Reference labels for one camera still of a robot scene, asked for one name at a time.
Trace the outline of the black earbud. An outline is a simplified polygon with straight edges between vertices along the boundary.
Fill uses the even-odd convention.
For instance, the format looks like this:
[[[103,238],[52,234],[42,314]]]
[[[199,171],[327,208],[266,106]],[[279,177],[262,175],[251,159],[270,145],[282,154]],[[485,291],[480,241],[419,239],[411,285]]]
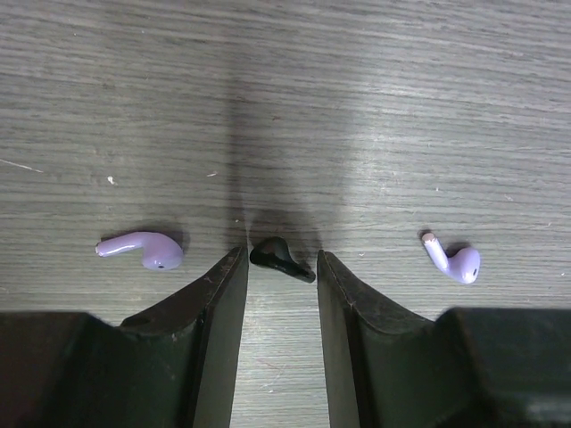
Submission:
[[[276,270],[307,284],[316,280],[316,274],[309,267],[293,259],[287,241],[280,236],[271,236],[254,246],[250,261],[255,266]]]

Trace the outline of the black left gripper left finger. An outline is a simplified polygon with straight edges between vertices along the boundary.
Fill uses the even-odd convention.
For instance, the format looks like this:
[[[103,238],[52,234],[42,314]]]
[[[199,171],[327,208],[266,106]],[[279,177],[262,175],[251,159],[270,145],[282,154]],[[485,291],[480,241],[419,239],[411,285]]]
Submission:
[[[246,249],[122,321],[1,316],[4,427],[227,427],[248,285]]]

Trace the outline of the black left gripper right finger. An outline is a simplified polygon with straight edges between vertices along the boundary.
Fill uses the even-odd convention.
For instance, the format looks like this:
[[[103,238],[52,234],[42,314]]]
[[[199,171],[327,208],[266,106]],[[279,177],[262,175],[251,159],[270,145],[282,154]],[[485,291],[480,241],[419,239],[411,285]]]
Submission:
[[[317,261],[334,427],[567,427],[570,313],[462,308],[429,320]]]

